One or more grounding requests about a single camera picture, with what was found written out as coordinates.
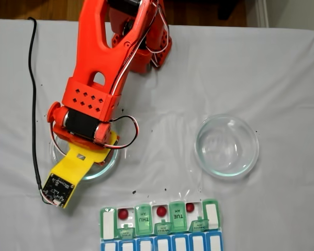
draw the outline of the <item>clear glass bowl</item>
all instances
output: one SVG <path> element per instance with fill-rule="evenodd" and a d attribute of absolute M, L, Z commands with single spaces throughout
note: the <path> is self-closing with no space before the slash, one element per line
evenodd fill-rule
<path fill-rule="evenodd" d="M 243 120 L 215 115 L 201 124 L 194 149 L 199 165 L 207 173 L 233 179 L 244 177 L 254 167 L 259 143 L 254 131 Z"/>

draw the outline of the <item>black wire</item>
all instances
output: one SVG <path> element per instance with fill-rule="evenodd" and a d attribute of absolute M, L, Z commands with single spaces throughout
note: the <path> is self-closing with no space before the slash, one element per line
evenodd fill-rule
<path fill-rule="evenodd" d="M 42 190 L 42 182 L 41 182 L 40 173 L 38 171 L 37 155 L 36 155 L 36 83 L 35 83 L 35 78 L 33 77 L 32 69 L 31 69 L 31 53 L 32 53 L 33 41 L 35 39 L 35 34 L 36 34 L 37 22 L 32 17 L 28 17 L 28 20 L 32 20 L 33 21 L 33 30 L 32 30 L 30 46 L 29 46 L 29 55 L 28 55 L 28 68 L 29 68 L 30 78 L 31 78 L 31 82 L 32 82 L 32 111 L 31 111 L 32 161 L 33 161 L 33 167 L 34 167 L 34 170 L 35 170 L 35 177 L 36 177 L 36 183 L 37 183 L 37 186 L 38 186 L 38 190 L 41 191 Z M 50 203 L 45 202 L 43 197 L 42 197 L 42 201 L 45 204 L 50 204 Z"/>

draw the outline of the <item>white table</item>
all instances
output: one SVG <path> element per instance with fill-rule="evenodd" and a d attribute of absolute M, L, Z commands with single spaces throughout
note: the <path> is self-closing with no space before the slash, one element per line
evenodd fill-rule
<path fill-rule="evenodd" d="M 33 172 L 31 32 L 31 21 L 0 20 L 0 250 L 99 250 L 101 207 L 213 197 L 226 251 L 314 251 L 314 31 L 171 26 L 164 67 L 130 74 L 122 94 L 137 141 L 107 180 L 81 184 L 66 210 L 41 202 Z M 76 36 L 75 22 L 39 22 L 32 65 L 43 182 L 53 165 L 45 115 L 73 72 Z M 218 113 L 258 135 L 260 158 L 243 181 L 219 182 L 194 161 L 195 131 Z M 131 130 L 122 127 L 123 141 Z"/>

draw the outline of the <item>red pill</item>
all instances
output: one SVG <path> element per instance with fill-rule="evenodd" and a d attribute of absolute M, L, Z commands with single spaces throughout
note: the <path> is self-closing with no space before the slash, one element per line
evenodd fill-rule
<path fill-rule="evenodd" d="M 118 216 L 121 220 L 125 220 L 126 218 L 128 218 L 128 210 L 125 208 L 122 208 L 119 210 Z"/>
<path fill-rule="evenodd" d="M 159 217 L 164 217 L 165 215 L 166 215 L 166 208 L 165 207 L 163 207 L 163 206 L 159 206 L 158 208 L 157 208 L 157 215 L 159 216 Z"/>
<path fill-rule="evenodd" d="M 192 213 L 194 211 L 194 204 L 193 203 L 187 203 L 186 204 L 186 211 L 189 213 Z"/>

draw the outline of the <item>white wire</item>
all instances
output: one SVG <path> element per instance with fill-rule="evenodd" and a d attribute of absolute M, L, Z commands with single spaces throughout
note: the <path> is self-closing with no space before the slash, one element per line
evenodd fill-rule
<path fill-rule="evenodd" d="M 44 198 L 44 200 L 46 200 L 48 203 L 50 203 L 50 204 L 52 204 L 52 205 L 58 207 L 58 205 L 56 205 L 55 203 L 53 203 L 51 200 L 49 200 L 49 199 L 43 194 L 42 189 L 40 189 L 40 193 L 41 193 L 42 197 Z"/>
<path fill-rule="evenodd" d="M 117 81 L 116 81 L 116 84 L 115 84 L 115 87 L 114 87 L 114 89 L 113 89 L 113 92 L 111 93 L 112 95 L 114 95 L 114 93 L 115 93 L 115 91 L 116 91 L 116 88 L 117 88 L 117 86 L 118 86 L 118 84 L 119 84 L 119 82 L 120 82 L 122 76 L 124 75 L 124 73 L 126 72 L 126 69 L 127 69 L 128 66 L 130 65 L 130 62 L 131 62 L 131 60 L 134 58 L 135 53 L 137 52 L 138 48 L 139 48 L 139 46 L 137 46 L 137 48 L 135 49 L 135 51 L 134 51 L 134 53 L 132 54 L 131 58 L 128 60 L 128 62 L 126 63 L 125 67 L 124 67 L 123 70 L 121 71 L 121 73 L 120 73 L 120 75 L 119 75 L 119 77 L 118 77 L 118 79 L 117 79 Z"/>
<path fill-rule="evenodd" d="M 159 1 L 157 0 L 157 5 L 156 5 L 154 2 L 153 2 L 153 4 L 154 4 L 154 6 L 159 6 Z M 152 25 L 152 23 L 154 22 L 154 19 L 155 19 L 155 16 L 154 16 L 154 18 L 151 20 L 151 23 L 150 23 L 149 26 Z M 130 62 L 132 61 L 132 59 L 134 58 L 134 56 L 135 56 L 137 50 L 138 50 L 139 47 L 140 47 L 141 42 L 143 41 L 143 39 L 145 38 L 145 36 L 146 36 L 147 34 L 148 34 L 148 30 L 146 31 L 145 35 L 142 36 L 142 38 L 141 38 L 140 41 L 138 42 L 138 44 L 137 44 L 137 46 L 136 46 L 136 48 L 135 48 L 133 54 L 131 55 L 130 59 L 129 59 L 128 62 L 126 63 L 125 67 L 122 69 L 120 75 L 118 76 L 118 78 L 117 78 L 117 80 L 116 80 L 116 84 L 115 84 L 115 86 L 114 86 L 114 88 L 113 88 L 113 91 L 112 91 L 112 93 L 111 93 L 112 95 L 114 95 L 114 93 L 115 93 L 115 91 L 116 91 L 116 88 L 117 88 L 117 86 L 118 86 L 118 84 L 119 84 L 119 82 L 120 82 L 122 76 L 123 76 L 124 73 L 126 72 L 128 66 L 130 65 Z"/>
<path fill-rule="evenodd" d="M 159 65 L 157 64 L 157 58 L 156 58 L 156 54 L 154 54 L 155 60 L 153 58 L 151 58 L 151 62 L 158 68 Z"/>
<path fill-rule="evenodd" d="M 160 14 L 160 16 L 161 16 L 161 18 L 162 18 L 162 21 L 163 21 L 163 23 L 164 23 L 164 26 L 166 27 L 166 30 L 167 30 L 167 33 L 166 33 L 166 45 L 165 45 L 165 47 L 164 47 L 163 49 L 161 49 L 161 50 L 159 50 L 159 51 L 152 50 L 152 49 L 150 49 L 149 47 L 146 46 L 146 47 L 147 47 L 147 50 L 150 51 L 151 53 L 154 53 L 154 54 L 155 54 L 155 53 L 161 53 L 161 52 L 165 51 L 166 48 L 167 48 L 167 46 L 169 46 L 169 35 L 170 35 L 170 31 L 169 31 L 169 27 L 167 26 L 167 23 L 166 23 L 166 21 L 165 21 L 165 19 L 164 19 L 164 17 L 163 17 L 161 5 L 159 5 L 159 4 L 158 4 L 158 11 L 159 11 L 159 14 Z"/>
<path fill-rule="evenodd" d="M 53 122 L 50 123 L 50 136 L 51 136 L 52 144 L 57 148 L 57 150 L 58 150 L 63 156 L 66 156 L 66 154 L 59 148 L 59 146 L 57 145 L 56 140 L 54 139 L 54 136 L 53 136 Z"/>

